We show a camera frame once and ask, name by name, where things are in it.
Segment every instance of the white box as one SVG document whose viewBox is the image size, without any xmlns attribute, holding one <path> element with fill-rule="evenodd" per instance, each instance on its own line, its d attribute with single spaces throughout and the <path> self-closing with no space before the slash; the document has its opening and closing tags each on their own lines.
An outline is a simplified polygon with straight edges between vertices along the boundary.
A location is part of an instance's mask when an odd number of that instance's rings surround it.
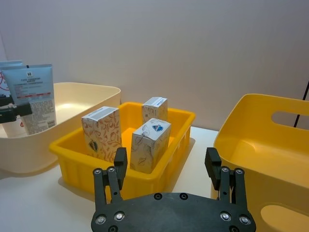
<svg viewBox="0 0 309 232">
<path fill-rule="evenodd" d="M 143 123 L 150 118 L 157 118 L 163 121 L 168 120 L 168 100 L 161 97 L 150 98 L 141 107 Z"/>
<path fill-rule="evenodd" d="M 130 168 L 151 173 L 169 145 L 171 124 L 156 118 L 132 134 Z"/>
<path fill-rule="evenodd" d="M 82 117 L 89 155 L 113 162 L 122 146 L 119 109 L 104 106 Z"/>
</svg>

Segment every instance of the white tabletop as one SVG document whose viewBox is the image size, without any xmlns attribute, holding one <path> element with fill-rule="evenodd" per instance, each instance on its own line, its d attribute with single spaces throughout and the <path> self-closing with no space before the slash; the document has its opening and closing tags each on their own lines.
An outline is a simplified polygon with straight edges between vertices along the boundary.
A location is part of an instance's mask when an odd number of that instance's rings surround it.
<svg viewBox="0 0 309 232">
<path fill-rule="evenodd" d="M 211 180 L 204 159 L 217 134 L 191 128 L 190 155 L 173 192 L 210 197 Z M 1 231 L 90 232 L 94 211 L 94 196 L 63 183 L 58 165 L 29 177 L 0 172 Z"/>
</svg>

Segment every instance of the tube of cream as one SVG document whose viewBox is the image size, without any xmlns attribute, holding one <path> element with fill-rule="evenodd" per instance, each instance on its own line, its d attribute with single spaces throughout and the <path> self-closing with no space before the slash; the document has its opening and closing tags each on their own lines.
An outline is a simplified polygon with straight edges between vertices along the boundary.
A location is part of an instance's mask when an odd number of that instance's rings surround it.
<svg viewBox="0 0 309 232">
<path fill-rule="evenodd" d="M 4 80 L 3 74 L 1 73 L 1 68 L 3 67 L 10 67 L 10 66 L 21 66 L 23 65 L 23 62 L 21 60 L 12 60 L 12 61 L 2 61 L 0 62 L 0 95 L 4 94 L 6 96 L 10 95 L 9 88 Z M 0 108 L 8 108 L 12 106 L 7 105 L 7 106 L 2 106 Z M 12 137 L 21 137 L 21 136 L 26 136 L 26 130 L 24 128 L 23 122 L 21 121 L 20 116 L 17 117 L 17 120 L 14 122 L 7 122 L 7 123 L 2 123 L 2 126 L 4 128 L 4 131 L 8 138 Z"/>
<path fill-rule="evenodd" d="M 31 105 L 32 114 L 22 117 L 28 135 L 56 124 L 51 64 L 4 67 L 2 73 L 15 104 Z"/>
</svg>

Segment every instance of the black cable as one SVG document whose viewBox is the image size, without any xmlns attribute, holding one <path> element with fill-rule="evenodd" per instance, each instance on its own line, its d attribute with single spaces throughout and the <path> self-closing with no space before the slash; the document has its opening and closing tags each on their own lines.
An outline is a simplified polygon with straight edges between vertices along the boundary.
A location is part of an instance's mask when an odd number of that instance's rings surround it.
<svg viewBox="0 0 309 232">
<path fill-rule="evenodd" d="M 308 90 L 309 90 L 309 81 L 308 81 L 308 84 L 307 84 L 307 87 L 306 87 L 305 94 L 304 94 L 304 96 L 303 96 L 303 101 L 306 100 L 306 97 L 307 97 L 307 94 L 308 94 Z M 295 120 L 295 123 L 294 123 L 294 127 L 297 126 L 299 117 L 300 117 L 300 115 L 297 115 L 296 120 Z"/>
</svg>

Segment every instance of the yellow basket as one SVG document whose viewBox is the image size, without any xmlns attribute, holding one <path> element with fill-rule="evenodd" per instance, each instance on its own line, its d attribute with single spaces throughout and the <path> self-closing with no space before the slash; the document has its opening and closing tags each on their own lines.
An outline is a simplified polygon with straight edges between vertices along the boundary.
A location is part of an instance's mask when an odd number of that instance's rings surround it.
<svg viewBox="0 0 309 232">
<path fill-rule="evenodd" d="M 309 102 L 245 95 L 214 146 L 222 165 L 245 170 L 248 208 L 257 231 L 308 231 L 309 131 L 273 122 L 275 112 L 309 116 Z M 217 195 L 212 190 L 211 196 Z"/>
<path fill-rule="evenodd" d="M 126 102 L 119 106 L 122 146 L 126 147 L 130 161 L 132 132 L 142 125 L 141 104 Z M 188 111 L 168 109 L 168 122 L 171 123 L 169 146 L 150 174 L 144 174 L 127 167 L 124 186 L 121 191 L 124 199 L 134 198 L 164 190 L 171 190 L 183 167 L 188 153 L 190 128 L 195 114 Z M 79 128 L 50 144 L 50 150 L 58 155 L 61 173 L 69 185 L 94 192 L 92 171 L 106 169 L 112 163 L 86 155 L 83 129 Z"/>
</svg>

